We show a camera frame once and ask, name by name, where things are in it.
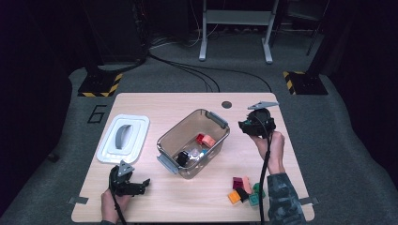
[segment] hand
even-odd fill
[[[113,222],[114,224],[117,223],[119,220],[119,215],[117,214],[117,211],[115,210],[115,202],[114,199],[112,198],[112,193],[110,189],[105,190],[101,194],[101,213],[102,213],[102,220],[106,220],[109,222]],[[127,208],[127,205],[129,203],[129,200],[131,199],[131,195],[123,195],[123,196],[117,196],[115,195],[117,203],[120,206],[120,210],[122,213]]]
[[[268,150],[267,139],[262,139],[256,136],[250,136],[258,148],[258,153],[262,159],[266,158],[266,152]],[[279,131],[272,132],[272,140],[270,146],[270,155],[268,161],[269,174],[284,173],[283,166],[283,147],[284,147],[284,135]]]

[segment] plastic bin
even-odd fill
[[[171,173],[192,179],[221,151],[229,130],[228,123],[216,113],[196,110],[159,138],[157,146],[161,155],[158,160]],[[199,134],[210,136],[214,145],[200,144],[196,141]],[[181,152],[189,154],[187,163],[182,166],[176,161]]]

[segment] black curtain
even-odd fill
[[[77,0],[2,0],[0,31],[2,215],[59,142],[69,74],[101,60]]]
[[[361,0],[330,79],[358,137],[398,187],[398,15],[392,0]]]

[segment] white plastic tray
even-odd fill
[[[97,159],[104,163],[119,164],[120,160],[131,164],[140,156],[149,119],[144,115],[119,114],[112,121],[97,152]]]

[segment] sleeve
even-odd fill
[[[285,172],[267,177],[269,196],[269,223],[306,224],[299,196]]]
[[[103,220],[100,222],[99,225],[115,225],[113,222],[107,221],[107,220]]]

